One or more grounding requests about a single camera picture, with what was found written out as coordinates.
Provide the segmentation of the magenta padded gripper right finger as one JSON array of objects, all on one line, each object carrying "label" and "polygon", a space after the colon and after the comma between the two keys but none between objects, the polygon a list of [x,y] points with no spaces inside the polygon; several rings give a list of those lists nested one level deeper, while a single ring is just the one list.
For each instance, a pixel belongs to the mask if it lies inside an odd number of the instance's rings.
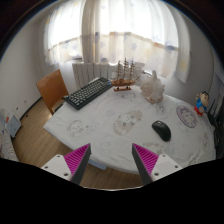
[{"label": "magenta padded gripper right finger", "polygon": [[182,169],[167,154],[158,155],[135,143],[132,144],[132,155],[144,185]]}]

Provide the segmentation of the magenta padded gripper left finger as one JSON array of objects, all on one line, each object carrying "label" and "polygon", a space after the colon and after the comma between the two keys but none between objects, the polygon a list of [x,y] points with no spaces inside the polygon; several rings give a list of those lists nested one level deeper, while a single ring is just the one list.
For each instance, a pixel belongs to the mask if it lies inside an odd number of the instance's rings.
[{"label": "magenta padded gripper left finger", "polygon": [[55,155],[42,166],[42,169],[79,185],[90,155],[91,144],[88,143],[66,155]]}]

